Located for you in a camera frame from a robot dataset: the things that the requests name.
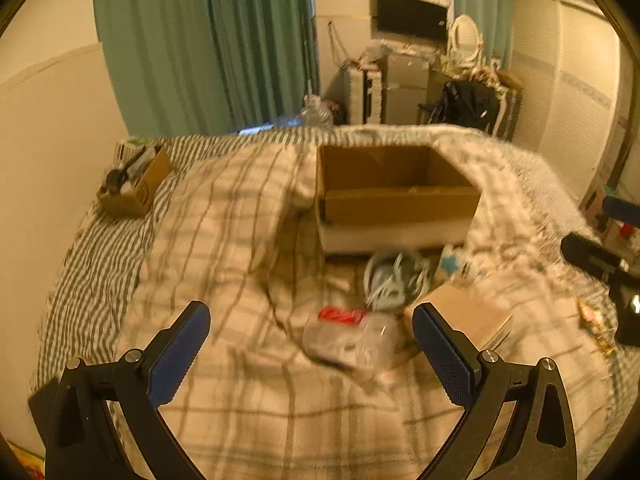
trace striped bed sheet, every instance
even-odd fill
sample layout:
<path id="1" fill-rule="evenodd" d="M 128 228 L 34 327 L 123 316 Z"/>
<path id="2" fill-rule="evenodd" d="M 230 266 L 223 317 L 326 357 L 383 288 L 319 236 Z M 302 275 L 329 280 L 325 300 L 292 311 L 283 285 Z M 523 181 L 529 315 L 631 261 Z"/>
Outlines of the striped bed sheet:
<path id="1" fill-rule="evenodd" d="M 325 265 L 319 251 L 309 211 L 321 143 L 430 144 L 482 188 L 466 246 L 488 271 L 484 293 L 514 309 L 500 353 L 559 363 L 584 478 L 635 399 L 640 353 L 606 358 L 577 327 L 576 297 L 602 308 L 610 327 L 615 311 L 603 286 L 562 262 L 560 238 L 588 229 L 548 166 L 452 126 L 167 140 L 175 171 L 148 216 L 113 221 L 94 205 L 84 218 L 47 300 L 33 390 L 70 356 L 107 362 L 143 348 L 197 298 L 218 329 L 162 413 L 208 478 L 415 478 L 460 416 L 426 361 L 363 383 L 311 363 L 299 345 L 312 307 L 345 301 L 327 277 L 358 272 Z"/>

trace striped mattress cover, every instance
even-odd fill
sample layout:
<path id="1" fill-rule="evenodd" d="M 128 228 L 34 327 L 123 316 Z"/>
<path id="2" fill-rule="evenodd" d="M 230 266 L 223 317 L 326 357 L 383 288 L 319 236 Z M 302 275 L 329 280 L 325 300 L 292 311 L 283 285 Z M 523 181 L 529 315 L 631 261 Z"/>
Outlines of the striped mattress cover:
<path id="1" fill-rule="evenodd" d="M 536 257 L 546 264 L 552 264 L 549 268 L 556 275 L 551 278 L 560 284 L 561 288 L 564 287 L 561 296 L 564 294 L 567 301 L 579 296 L 591 304 L 600 306 L 606 315 L 607 323 L 614 327 L 615 312 L 603 286 L 561 263 L 558 252 L 559 239 L 570 230 L 583 233 L 588 231 L 584 220 L 562 191 L 556 177 L 536 155 L 518 150 L 510 144 L 486 139 L 473 130 L 450 126 L 361 126 L 335 128 L 332 132 L 313 128 L 289 128 L 256 136 L 178 138 L 167 141 L 168 153 L 175 171 L 162 184 L 153 209 L 145 219 L 113 221 L 98 213 L 95 204 L 83 219 L 76 240 L 65 257 L 58 284 L 47 300 L 46 313 L 40 329 L 41 349 L 38 367 L 32 389 L 39 389 L 50 378 L 59 375 L 70 356 L 80 355 L 89 363 L 107 362 L 117 357 L 116 345 L 121 329 L 126 324 L 127 306 L 138 286 L 141 265 L 152 251 L 156 234 L 170 208 L 174 191 L 196 163 L 235 154 L 242 148 L 257 144 L 436 144 L 451 139 L 455 139 L 454 143 L 460 146 L 471 146 L 460 151 L 463 164 L 482 167 L 481 159 L 484 153 L 498 153 L 497 158 L 501 159 L 509 173 L 515 176 L 514 182 L 517 183 L 522 199 L 526 202 L 529 220 L 538 230 L 536 236 L 540 243 Z M 484 173 L 490 174 L 494 169 L 486 168 Z M 521 209 L 513 209 L 513 225 L 517 225 L 519 221 L 529 221 L 526 218 L 517 218 L 522 214 Z M 576 348 L 566 348 L 561 352 L 576 352 Z M 580 358 L 587 358 L 590 362 L 602 361 L 602 369 L 605 371 L 603 377 L 609 380 L 603 381 L 598 375 L 597 364 L 593 367 L 587 366 L 590 374 L 585 372 L 582 378 L 583 382 L 596 381 L 606 384 L 602 388 L 601 402 L 597 406 L 584 407 L 587 412 L 595 411 L 593 416 L 582 420 L 580 416 L 574 415 L 574 424 L 578 419 L 582 420 L 582 426 L 593 426 L 583 432 L 589 434 L 589 438 L 581 441 L 578 437 L 581 477 L 586 476 L 617 433 L 635 399 L 640 374 L 640 353 L 635 349 L 618 348 L 613 355 L 604 358 L 594 348 L 595 345 L 584 352 L 578 349 L 577 353 Z M 602 415 L 599 424 L 595 422 L 598 420 L 597 412 L 601 412 Z M 424 466 L 432 451 L 412 457 L 414 466 Z M 343 459 L 337 462 L 338 469 L 344 466 L 341 460 Z M 348 465 L 357 470 L 357 464 Z M 297 478 L 304 476 L 301 471 L 295 472 Z M 270 476 L 265 474 L 264 470 L 260 470 L 260 473 L 264 478 Z"/>

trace tv screen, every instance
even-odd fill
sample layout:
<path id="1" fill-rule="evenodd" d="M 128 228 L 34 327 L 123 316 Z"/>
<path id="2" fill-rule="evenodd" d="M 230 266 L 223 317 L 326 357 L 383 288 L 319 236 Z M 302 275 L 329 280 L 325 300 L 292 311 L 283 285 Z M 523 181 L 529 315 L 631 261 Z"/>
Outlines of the tv screen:
<path id="1" fill-rule="evenodd" d="M 447 41 L 447 7 L 423 0 L 378 0 L 378 30 Z"/>

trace sliding wardrobe door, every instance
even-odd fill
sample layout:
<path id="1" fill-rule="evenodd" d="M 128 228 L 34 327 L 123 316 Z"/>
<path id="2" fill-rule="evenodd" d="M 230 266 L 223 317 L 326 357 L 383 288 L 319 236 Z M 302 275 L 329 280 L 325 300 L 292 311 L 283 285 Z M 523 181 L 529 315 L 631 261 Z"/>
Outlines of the sliding wardrobe door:
<path id="1" fill-rule="evenodd" d="M 600 169 L 616 115 L 620 42 L 603 18 L 558 2 L 552 105 L 538 151 L 580 202 Z"/>
<path id="2" fill-rule="evenodd" d="M 523 81 L 513 143 L 536 152 L 548 121 L 558 62 L 558 3 L 514 0 L 511 64 Z"/>

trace silver bolt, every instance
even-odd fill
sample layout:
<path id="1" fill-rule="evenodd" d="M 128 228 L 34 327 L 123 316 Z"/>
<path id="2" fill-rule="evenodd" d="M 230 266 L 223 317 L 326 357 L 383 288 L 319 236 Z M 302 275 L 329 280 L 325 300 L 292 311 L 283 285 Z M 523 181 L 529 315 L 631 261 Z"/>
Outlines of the silver bolt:
<path id="1" fill-rule="evenodd" d="M 545 367 L 549 371 L 552 371 L 552 370 L 556 369 L 556 363 L 553 362 L 548 357 L 545 357 L 544 359 L 542 359 L 542 365 L 543 365 L 543 367 Z"/>
<path id="2" fill-rule="evenodd" d="M 499 359 L 498 354 L 493 350 L 482 350 L 481 356 L 482 359 L 484 359 L 488 363 L 495 363 Z"/>
<path id="3" fill-rule="evenodd" d="M 75 370 L 80 366 L 80 359 L 77 357 L 72 357 L 69 361 L 66 362 L 66 368 L 68 370 Z"/>
<path id="4" fill-rule="evenodd" d="M 124 360 L 127 363 L 137 363 L 138 361 L 140 361 L 141 357 L 142 357 L 142 352 L 137 348 L 134 348 L 133 350 L 129 350 L 126 354 L 124 354 Z"/>

